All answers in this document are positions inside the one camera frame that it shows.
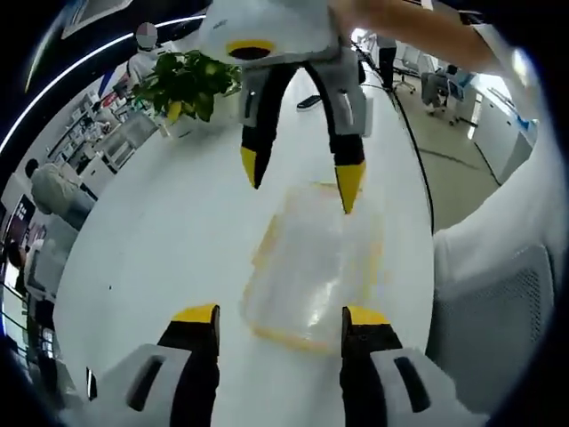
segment plastic bag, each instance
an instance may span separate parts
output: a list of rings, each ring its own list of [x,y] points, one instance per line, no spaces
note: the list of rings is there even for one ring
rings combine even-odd
[[[365,305],[377,283],[381,217],[360,195],[343,213],[335,185],[292,190],[253,258],[242,314],[259,336],[340,352],[341,309]]]

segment floor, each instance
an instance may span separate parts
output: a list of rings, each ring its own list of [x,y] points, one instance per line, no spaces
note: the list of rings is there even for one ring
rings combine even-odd
[[[437,113],[423,110],[421,81],[405,80],[417,88],[400,87],[397,95],[413,129],[425,166],[433,198],[435,231],[448,228],[474,212],[499,187],[474,142],[468,138],[470,126],[450,126]]]

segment ceiling light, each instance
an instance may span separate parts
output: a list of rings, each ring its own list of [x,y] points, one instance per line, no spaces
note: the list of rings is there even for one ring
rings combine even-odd
[[[179,24],[182,22],[190,21],[190,20],[202,20],[203,18],[205,18],[204,14],[196,15],[196,16],[190,16],[188,18],[179,18],[177,20],[168,20],[166,22],[160,22],[159,24],[156,24],[156,26],[158,28],[161,28],[161,27],[165,27],[167,25]],[[111,46],[114,46],[115,44],[121,43],[124,40],[131,38],[132,36],[133,36],[133,33],[126,34],[124,36],[120,36],[119,38],[113,40],[112,42],[108,42],[107,44],[104,44],[103,46],[95,49],[91,53],[86,54],[83,58],[81,58],[80,60],[78,60],[77,62],[75,62],[71,66],[69,66],[61,74],[59,74],[57,77],[55,77],[38,95],[36,95],[36,97],[28,104],[26,109],[24,109],[24,111],[16,119],[16,121],[14,122],[14,124],[12,125],[10,130],[8,131],[8,134],[6,134],[6,136],[4,137],[2,144],[0,144],[0,154],[2,154],[2,151],[4,151],[4,147],[6,146],[6,144],[8,143],[8,141],[10,140],[10,138],[12,137],[14,132],[16,132],[16,129],[18,129],[18,126],[21,124],[21,122],[24,120],[24,118],[31,111],[31,109],[34,108],[35,105],[44,97],[44,95],[46,93],[48,93],[57,83],[59,83],[63,79],[63,77],[65,77],[71,71],[73,71],[74,69],[79,67],[81,64],[87,62],[90,58],[98,55],[99,53],[103,52],[104,50],[108,49]]]

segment dark pants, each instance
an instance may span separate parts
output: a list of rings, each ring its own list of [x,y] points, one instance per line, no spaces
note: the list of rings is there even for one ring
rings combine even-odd
[[[75,230],[80,231],[94,205],[95,200],[82,189],[79,189],[76,191],[75,197],[71,201],[71,206],[66,212],[65,217],[61,217],[61,219]]]
[[[448,94],[447,78],[435,73],[421,74],[421,98],[423,104],[433,104],[433,107],[438,108],[441,101],[438,99],[438,93]]]
[[[396,47],[383,47],[380,49],[380,76],[383,87],[393,88],[393,61],[397,53]]]

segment desk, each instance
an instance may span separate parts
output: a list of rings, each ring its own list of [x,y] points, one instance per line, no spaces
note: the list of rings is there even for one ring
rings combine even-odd
[[[370,77],[367,84],[379,82]],[[370,305],[387,314],[406,346],[425,350],[434,290],[429,205],[387,94],[365,90],[375,106],[373,133],[364,140],[364,193],[385,220]],[[343,425],[340,356],[257,338],[239,314],[252,255],[286,191],[334,179],[322,107],[295,108],[315,91],[305,72],[287,89],[259,190],[242,167],[240,126],[201,141],[155,133],[108,185],[73,246],[54,312],[80,392],[85,367],[101,378],[140,344],[156,342],[177,311],[217,302],[221,378],[213,425]]]

